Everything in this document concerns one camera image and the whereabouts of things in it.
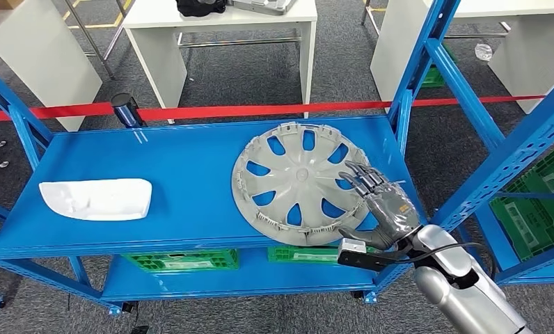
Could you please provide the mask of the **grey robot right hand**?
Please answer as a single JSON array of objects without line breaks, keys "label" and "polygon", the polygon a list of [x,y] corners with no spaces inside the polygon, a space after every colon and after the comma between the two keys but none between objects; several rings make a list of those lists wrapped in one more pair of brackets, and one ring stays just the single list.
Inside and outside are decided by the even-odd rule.
[{"label": "grey robot right hand", "polygon": [[403,188],[389,181],[371,166],[346,160],[345,166],[353,173],[340,172],[364,200],[377,226],[370,232],[339,227],[339,233],[348,239],[363,241],[367,246],[385,251],[420,227],[418,212]]}]

